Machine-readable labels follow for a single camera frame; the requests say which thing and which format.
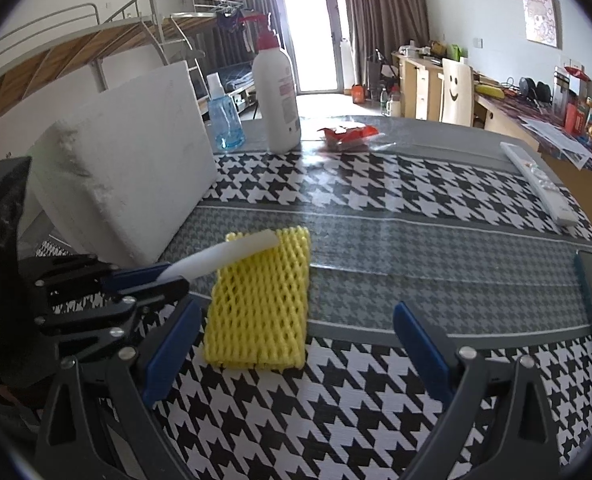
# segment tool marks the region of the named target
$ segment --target styrofoam block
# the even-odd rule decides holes
[[[76,250],[157,261],[216,179],[185,61],[103,92],[30,150],[30,185]]]

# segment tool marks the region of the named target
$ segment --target door frame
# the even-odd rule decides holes
[[[276,0],[278,3],[278,12],[280,14],[280,27],[282,38],[285,43],[285,49],[292,60],[294,66],[294,77],[296,79],[296,93],[302,94],[338,94],[343,93],[345,82],[343,80],[343,61],[341,58],[340,43],[343,39],[343,33],[340,25],[340,11],[338,9],[338,0],[326,0],[327,14],[329,15],[329,27],[332,33],[332,48],[334,51],[334,64],[336,65],[336,88],[333,90],[311,90],[303,92],[300,89],[300,80],[298,79],[298,65],[296,63],[296,55],[294,51],[294,42],[290,33],[289,23],[287,20],[287,11],[285,7],[285,0]]]

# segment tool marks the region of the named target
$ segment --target glass door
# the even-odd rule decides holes
[[[345,0],[278,0],[298,93],[343,91],[341,40],[349,36]]]

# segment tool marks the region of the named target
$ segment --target yellow foam net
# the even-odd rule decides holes
[[[214,366],[305,365],[310,232],[299,226],[276,235],[278,247],[218,270],[204,337],[205,360]]]

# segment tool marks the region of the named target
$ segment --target white remote control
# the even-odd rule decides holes
[[[543,201],[556,224],[578,224],[578,215],[570,207],[567,198],[524,149],[509,142],[501,142],[500,147],[530,183],[532,190]]]

